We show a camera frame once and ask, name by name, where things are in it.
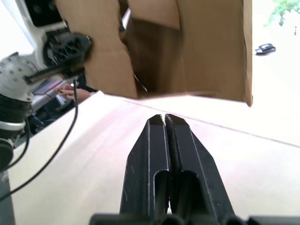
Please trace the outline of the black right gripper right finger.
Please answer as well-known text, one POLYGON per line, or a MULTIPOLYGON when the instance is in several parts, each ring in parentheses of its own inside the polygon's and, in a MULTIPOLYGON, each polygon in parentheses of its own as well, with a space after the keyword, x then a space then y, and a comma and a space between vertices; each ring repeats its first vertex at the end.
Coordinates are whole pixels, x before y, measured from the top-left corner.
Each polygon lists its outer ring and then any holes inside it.
POLYGON ((183 118, 166 114, 165 124, 172 165, 172 213, 233 215, 212 155, 183 118))

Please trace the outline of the bystander's bare hand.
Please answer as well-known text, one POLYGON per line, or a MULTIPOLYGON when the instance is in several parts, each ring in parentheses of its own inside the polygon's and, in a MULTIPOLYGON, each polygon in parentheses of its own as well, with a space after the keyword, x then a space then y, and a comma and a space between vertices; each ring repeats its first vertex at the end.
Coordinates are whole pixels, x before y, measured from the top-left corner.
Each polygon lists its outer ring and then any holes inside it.
POLYGON ((53 91, 70 100, 75 100, 78 97, 76 86, 74 84, 65 83, 59 87, 54 88, 53 91))

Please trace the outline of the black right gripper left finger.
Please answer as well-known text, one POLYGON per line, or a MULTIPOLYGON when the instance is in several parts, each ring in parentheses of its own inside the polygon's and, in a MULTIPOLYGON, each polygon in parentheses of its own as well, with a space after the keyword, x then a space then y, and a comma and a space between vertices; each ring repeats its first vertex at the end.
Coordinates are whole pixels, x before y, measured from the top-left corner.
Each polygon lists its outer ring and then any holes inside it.
POLYGON ((170 155, 166 127, 156 114, 131 149, 126 164, 120 213, 166 214, 170 195, 170 155))

